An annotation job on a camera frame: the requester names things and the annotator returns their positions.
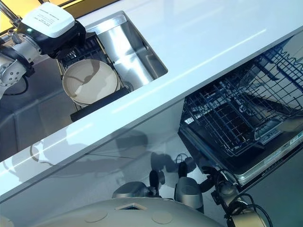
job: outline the dishwasher rack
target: dishwasher rack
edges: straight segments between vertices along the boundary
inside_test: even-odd
[[[131,88],[127,86],[127,83],[125,83],[121,80],[118,72],[116,71],[116,69],[114,67],[114,62],[112,62],[110,60],[109,56],[105,52],[105,48],[103,47],[101,41],[99,40],[99,38],[95,32],[86,34],[86,40],[85,40],[85,44],[83,46],[74,47],[73,50],[70,51],[64,58],[57,60],[61,79],[63,78],[64,73],[68,69],[69,66],[71,66],[72,64],[74,64],[78,61],[81,61],[83,59],[95,59],[95,60],[99,60],[99,61],[103,61],[103,62],[107,63],[112,68],[112,70],[115,72],[118,80],[120,81],[120,84],[121,84],[120,90],[122,90],[122,89],[125,90],[125,91],[123,91],[123,94],[131,91]],[[118,99],[120,97],[120,94],[115,97],[115,93],[117,93],[117,91],[114,92],[113,94],[110,94],[110,96],[114,97],[114,98],[111,98],[112,101],[115,99]],[[76,103],[74,103],[74,105],[75,105],[76,111],[83,109],[82,106],[80,106]]]
[[[303,66],[278,46],[186,97],[182,120],[234,157],[264,148],[302,109]]]

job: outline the dishwasher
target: dishwasher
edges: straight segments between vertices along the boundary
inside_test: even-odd
[[[181,139],[234,174],[241,191],[302,149],[302,40],[301,32],[185,98]]]

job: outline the bowl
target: bowl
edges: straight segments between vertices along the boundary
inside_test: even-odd
[[[72,64],[66,70],[62,84],[65,93],[81,106],[92,104],[120,88],[111,67],[95,59]]]

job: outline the black cable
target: black cable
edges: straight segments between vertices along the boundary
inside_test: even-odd
[[[271,219],[270,219],[270,217],[269,217],[269,215],[266,213],[266,211],[261,207],[261,206],[259,206],[259,205],[257,205],[257,204],[248,204],[247,206],[246,206],[246,208],[258,208],[260,211],[262,211],[262,213],[265,215],[265,217],[266,217],[266,219],[267,219],[267,221],[268,221],[268,223],[269,223],[269,227],[274,227],[273,226],[273,223],[271,222]]]
[[[219,188],[218,188],[218,186],[219,186],[219,177],[220,176],[221,176],[220,174],[215,175],[214,188],[215,188],[215,190],[217,192],[217,195],[219,197],[219,200],[220,200],[220,203],[222,205],[223,210],[225,211],[225,213],[228,213],[228,207],[226,206],[226,204],[223,201],[222,197],[219,195]]]
[[[252,203],[253,205],[255,204],[255,202],[254,202],[254,200],[253,200],[253,198],[252,198],[251,195],[249,195],[249,194],[247,194],[247,193],[241,193],[241,194],[237,195],[237,196],[230,202],[230,205],[233,204],[233,203],[234,203],[239,197],[241,197],[241,196],[247,196],[247,197],[249,197],[251,203]]]
[[[233,174],[233,173],[232,173],[230,170],[222,168],[222,169],[220,169],[220,170],[219,170],[219,172],[220,172],[220,171],[224,171],[224,172],[228,172],[228,173],[230,173],[230,174],[233,176],[233,178],[236,180],[237,185],[238,185],[239,187],[241,187],[241,185],[240,185],[240,182],[239,182],[238,178],[237,178],[237,177],[235,176],[235,174]]]
[[[12,94],[3,94],[4,96],[18,96],[18,95],[21,95],[25,92],[27,92],[28,90],[28,80],[25,76],[22,77],[24,79],[24,82],[25,82],[25,89],[21,92],[18,92],[18,93],[12,93]]]

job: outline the sink basin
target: sink basin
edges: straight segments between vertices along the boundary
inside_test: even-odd
[[[118,12],[95,22],[96,32],[121,81],[133,91],[167,73],[167,69],[129,18]],[[72,123],[77,106],[65,94],[56,60],[35,62],[28,91],[0,100],[0,161]],[[24,89],[20,81],[7,93]]]
[[[130,90],[136,90],[168,72],[123,12],[105,18],[89,31],[97,33],[122,82]]]

